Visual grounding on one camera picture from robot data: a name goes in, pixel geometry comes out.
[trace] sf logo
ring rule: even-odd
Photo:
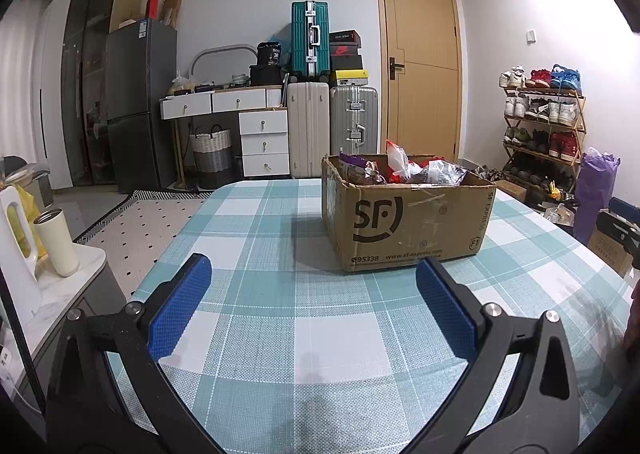
[[[393,205],[396,206],[395,214],[392,216]],[[395,197],[394,201],[390,199],[378,199],[373,202],[373,209],[369,215],[371,209],[371,201],[361,199],[356,202],[355,214],[360,218],[360,221],[356,221],[353,224],[353,228],[372,228],[377,230],[378,227],[385,228],[385,231],[380,231],[376,235],[358,235],[353,234],[353,240],[359,243],[375,243],[376,241],[382,241],[387,237],[391,237],[391,234],[398,229],[400,220],[402,219],[402,198]]]

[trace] refrigerator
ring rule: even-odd
[[[176,44],[177,31],[154,19],[107,37],[107,128],[121,192],[176,180],[171,121],[160,117],[160,100],[175,78]]]

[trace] door frame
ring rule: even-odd
[[[453,4],[453,16],[456,22],[456,32],[458,43],[456,49],[458,50],[458,117],[456,127],[456,141],[455,141],[455,159],[458,159],[460,153],[460,125],[462,123],[462,39],[460,33],[460,21],[458,19],[458,2],[457,0],[451,0]],[[386,10],[385,0],[378,0],[378,15],[380,17],[380,79],[382,86],[382,100],[380,101],[380,152],[385,152],[386,142],[386,130],[387,130],[387,117],[389,111],[389,97],[388,97],[388,81],[389,81],[389,55],[386,42]]]

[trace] metal screw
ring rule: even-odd
[[[545,317],[549,322],[558,322],[560,320],[560,315],[557,311],[553,311],[550,309],[545,313]]]
[[[66,313],[66,319],[67,320],[78,320],[80,318],[81,314],[82,314],[82,312],[78,308],[73,308],[73,309],[70,309]]]
[[[502,308],[495,302],[490,302],[484,307],[484,312],[490,317],[498,317],[502,315]]]
[[[142,311],[142,302],[137,300],[129,302],[129,304],[124,307],[124,310],[127,315],[137,315]]]

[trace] cream tumbler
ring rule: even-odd
[[[80,261],[71,241],[62,209],[42,212],[33,220],[42,245],[49,254],[49,260],[56,272],[62,277],[69,277],[78,271]]]

